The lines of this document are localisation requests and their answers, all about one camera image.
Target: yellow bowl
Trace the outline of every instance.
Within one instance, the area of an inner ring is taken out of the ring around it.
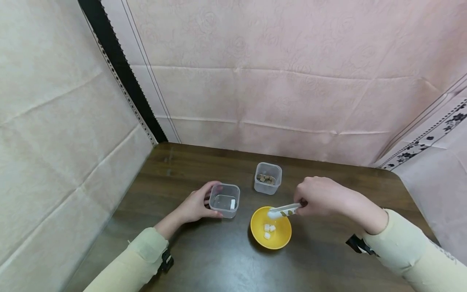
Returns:
[[[272,207],[261,207],[253,213],[250,228],[256,241],[267,249],[281,249],[286,246],[292,237],[292,226],[287,217],[272,220],[268,217],[268,211]],[[264,224],[272,224],[276,227],[270,232],[271,238],[264,238]]]

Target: clear plastic container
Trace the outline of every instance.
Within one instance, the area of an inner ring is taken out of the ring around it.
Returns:
[[[276,181],[273,185],[258,180],[258,174],[272,176]],[[282,182],[282,168],[279,165],[260,162],[256,167],[255,191],[274,195]]]
[[[233,209],[231,209],[232,200],[235,200]],[[240,202],[240,189],[236,185],[218,184],[212,187],[209,197],[209,207],[224,215],[224,218],[233,218],[237,214],[238,204]]]

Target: beige sleeve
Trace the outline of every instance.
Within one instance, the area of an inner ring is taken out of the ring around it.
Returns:
[[[85,292],[137,292],[159,269],[169,242],[153,227],[143,230]]]
[[[467,267],[392,210],[387,227],[363,240],[380,262],[402,276],[417,292],[467,291]]]

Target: brown food pieces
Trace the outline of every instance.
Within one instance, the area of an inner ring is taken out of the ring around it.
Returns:
[[[268,185],[275,185],[276,184],[276,179],[270,175],[265,175],[265,174],[258,174],[256,176],[256,179],[259,180],[262,183],[268,184]]]

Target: wooden table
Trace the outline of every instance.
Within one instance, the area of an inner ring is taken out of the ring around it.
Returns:
[[[275,195],[253,190],[259,162],[282,167],[282,184]],[[291,203],[295,187],[306,176],[330,177],[359,191],[436,240],[400,179],[389,171],[162,143],[152,151],[66,291],[83,291],[127,247],[128,240],[210,180],[240,188],[237,215],[232,220],[203,219],[183,226],[170,244],[174,266],[142,291],[413,291],[374,256],[359,255],[345,245],[359,228],[343,217],[289,217],[292,239],[278,251],[255,242],[248,230],[253,212]]]

